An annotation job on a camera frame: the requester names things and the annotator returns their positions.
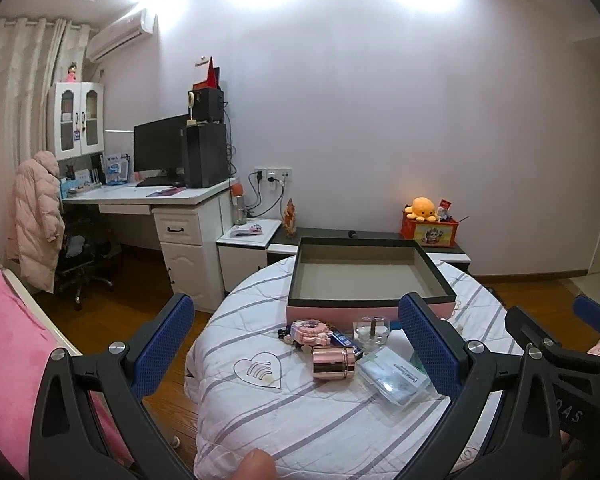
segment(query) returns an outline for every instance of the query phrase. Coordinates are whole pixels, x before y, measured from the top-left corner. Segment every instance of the striped bedding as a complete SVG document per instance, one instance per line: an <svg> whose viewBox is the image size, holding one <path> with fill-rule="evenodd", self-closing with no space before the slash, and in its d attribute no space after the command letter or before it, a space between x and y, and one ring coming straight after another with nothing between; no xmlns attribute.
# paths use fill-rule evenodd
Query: striped bedding
<svg viewBox="0 0 600 480"><path fill-rule="evenodd" d="M442 262L458 295L450 322L491 351L522 354L505 331L505 311L471 276ZM200 480L225 480L258 447L289 480L391 480L413 457L445 408L437 394L400 411L360 378L314 381L309 356L278 340L294 258L260 270L216 311L189 350L186 394L198 404ZM394 336L404 336L394 331ZM496 410L491 394L456 467L476 455Z"/></svg>

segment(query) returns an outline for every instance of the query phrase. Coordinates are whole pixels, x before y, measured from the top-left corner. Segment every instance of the toy box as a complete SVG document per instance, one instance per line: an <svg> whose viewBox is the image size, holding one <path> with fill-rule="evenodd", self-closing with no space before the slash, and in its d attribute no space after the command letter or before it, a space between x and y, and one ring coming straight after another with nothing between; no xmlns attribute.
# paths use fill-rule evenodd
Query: toy box
<svg viewBox="0 0 600 480"><path fill-rule="evenodd" d="M417 292L448 319L456 294L413 240L303 237L296 256L286 322L318 319L350 332L365 316L398 320L398 302Z"/></svg>
<svg viewBox="0 0 600 480"><path fill-rule="evenodd" d="M453 247L456 243L458 222L417 222L402 213L400 234L405 240L415 240L423 247Z"/></svg>

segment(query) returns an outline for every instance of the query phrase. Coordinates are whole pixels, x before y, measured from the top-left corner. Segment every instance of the beige curtain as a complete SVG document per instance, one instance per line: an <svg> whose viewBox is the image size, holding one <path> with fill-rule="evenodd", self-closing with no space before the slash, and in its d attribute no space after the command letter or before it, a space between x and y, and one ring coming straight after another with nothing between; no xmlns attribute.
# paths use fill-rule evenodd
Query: beige curtain
<svg viewBox="0 0 600 480"><path fill-rule="evenodd" d="M54 71L67 30L66 20L0 20L0 254L3 256L7 204L16 168L46 148L46 96L56 80Z"/></svg>
<svg viewBox="0 0 600 480"><path fill-rule="evenodd" d="M73 62L78 65L78 70L75 73L76 79L82 81L82 65L87 43L89 43L90 32L91 27L89 25L74 26L71 22L68 23L58 52L58 62L54 71L55 83L64 81L69 65Z"/></svg>

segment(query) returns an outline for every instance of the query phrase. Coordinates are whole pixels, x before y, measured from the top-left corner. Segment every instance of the black speaker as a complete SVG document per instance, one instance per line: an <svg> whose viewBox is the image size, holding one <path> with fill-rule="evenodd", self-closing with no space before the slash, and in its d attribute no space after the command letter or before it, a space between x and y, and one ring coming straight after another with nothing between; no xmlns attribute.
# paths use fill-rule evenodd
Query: black speaker
<svg viewBox="0 0 600 480"><path fill-rule="evenodd" d="M180 131L187 187L211 187L229 178L226 125L198 123Z"/></svg>
<svg viewBox="0 0 600 480"><path fill-rule="evenodd" d="M217 88L193 91L192 118L209 123L224 123L224 92Z"/></svg>

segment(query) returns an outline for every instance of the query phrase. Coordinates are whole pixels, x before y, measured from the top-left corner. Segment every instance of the pink puffer jacket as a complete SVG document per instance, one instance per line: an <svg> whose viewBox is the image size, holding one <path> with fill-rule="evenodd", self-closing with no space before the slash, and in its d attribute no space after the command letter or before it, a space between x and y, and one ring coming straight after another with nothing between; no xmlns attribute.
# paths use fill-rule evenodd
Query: pink puffer jacket
<svg viewBox="0 0 600 480"><path fill-rule="evenodd" d="M7 257L20 259L20 273L31 285L54 291L62 247L60 168L51 152L38 152L19 165L13 183Z"/></svg>

